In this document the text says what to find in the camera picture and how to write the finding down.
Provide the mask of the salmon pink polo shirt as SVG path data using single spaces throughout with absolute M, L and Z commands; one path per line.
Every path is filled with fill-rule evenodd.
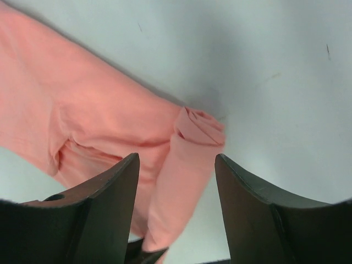
M 225 139 L 211 115 L 156 96 L 1 4 L 1 146 L 67 188 L 138 153 L 130 229 L 145 251 L 181 235 Z

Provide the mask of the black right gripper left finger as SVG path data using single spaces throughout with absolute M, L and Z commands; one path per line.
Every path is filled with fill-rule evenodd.
M 43 201 L 1 201 L 1 263 L 123 263 L 139 156 Z

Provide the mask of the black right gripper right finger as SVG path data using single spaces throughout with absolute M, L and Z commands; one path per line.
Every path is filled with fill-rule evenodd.
M 351 200 L 293 194 L 224 154 L 215 171 L 231 263 L 351 263 Z

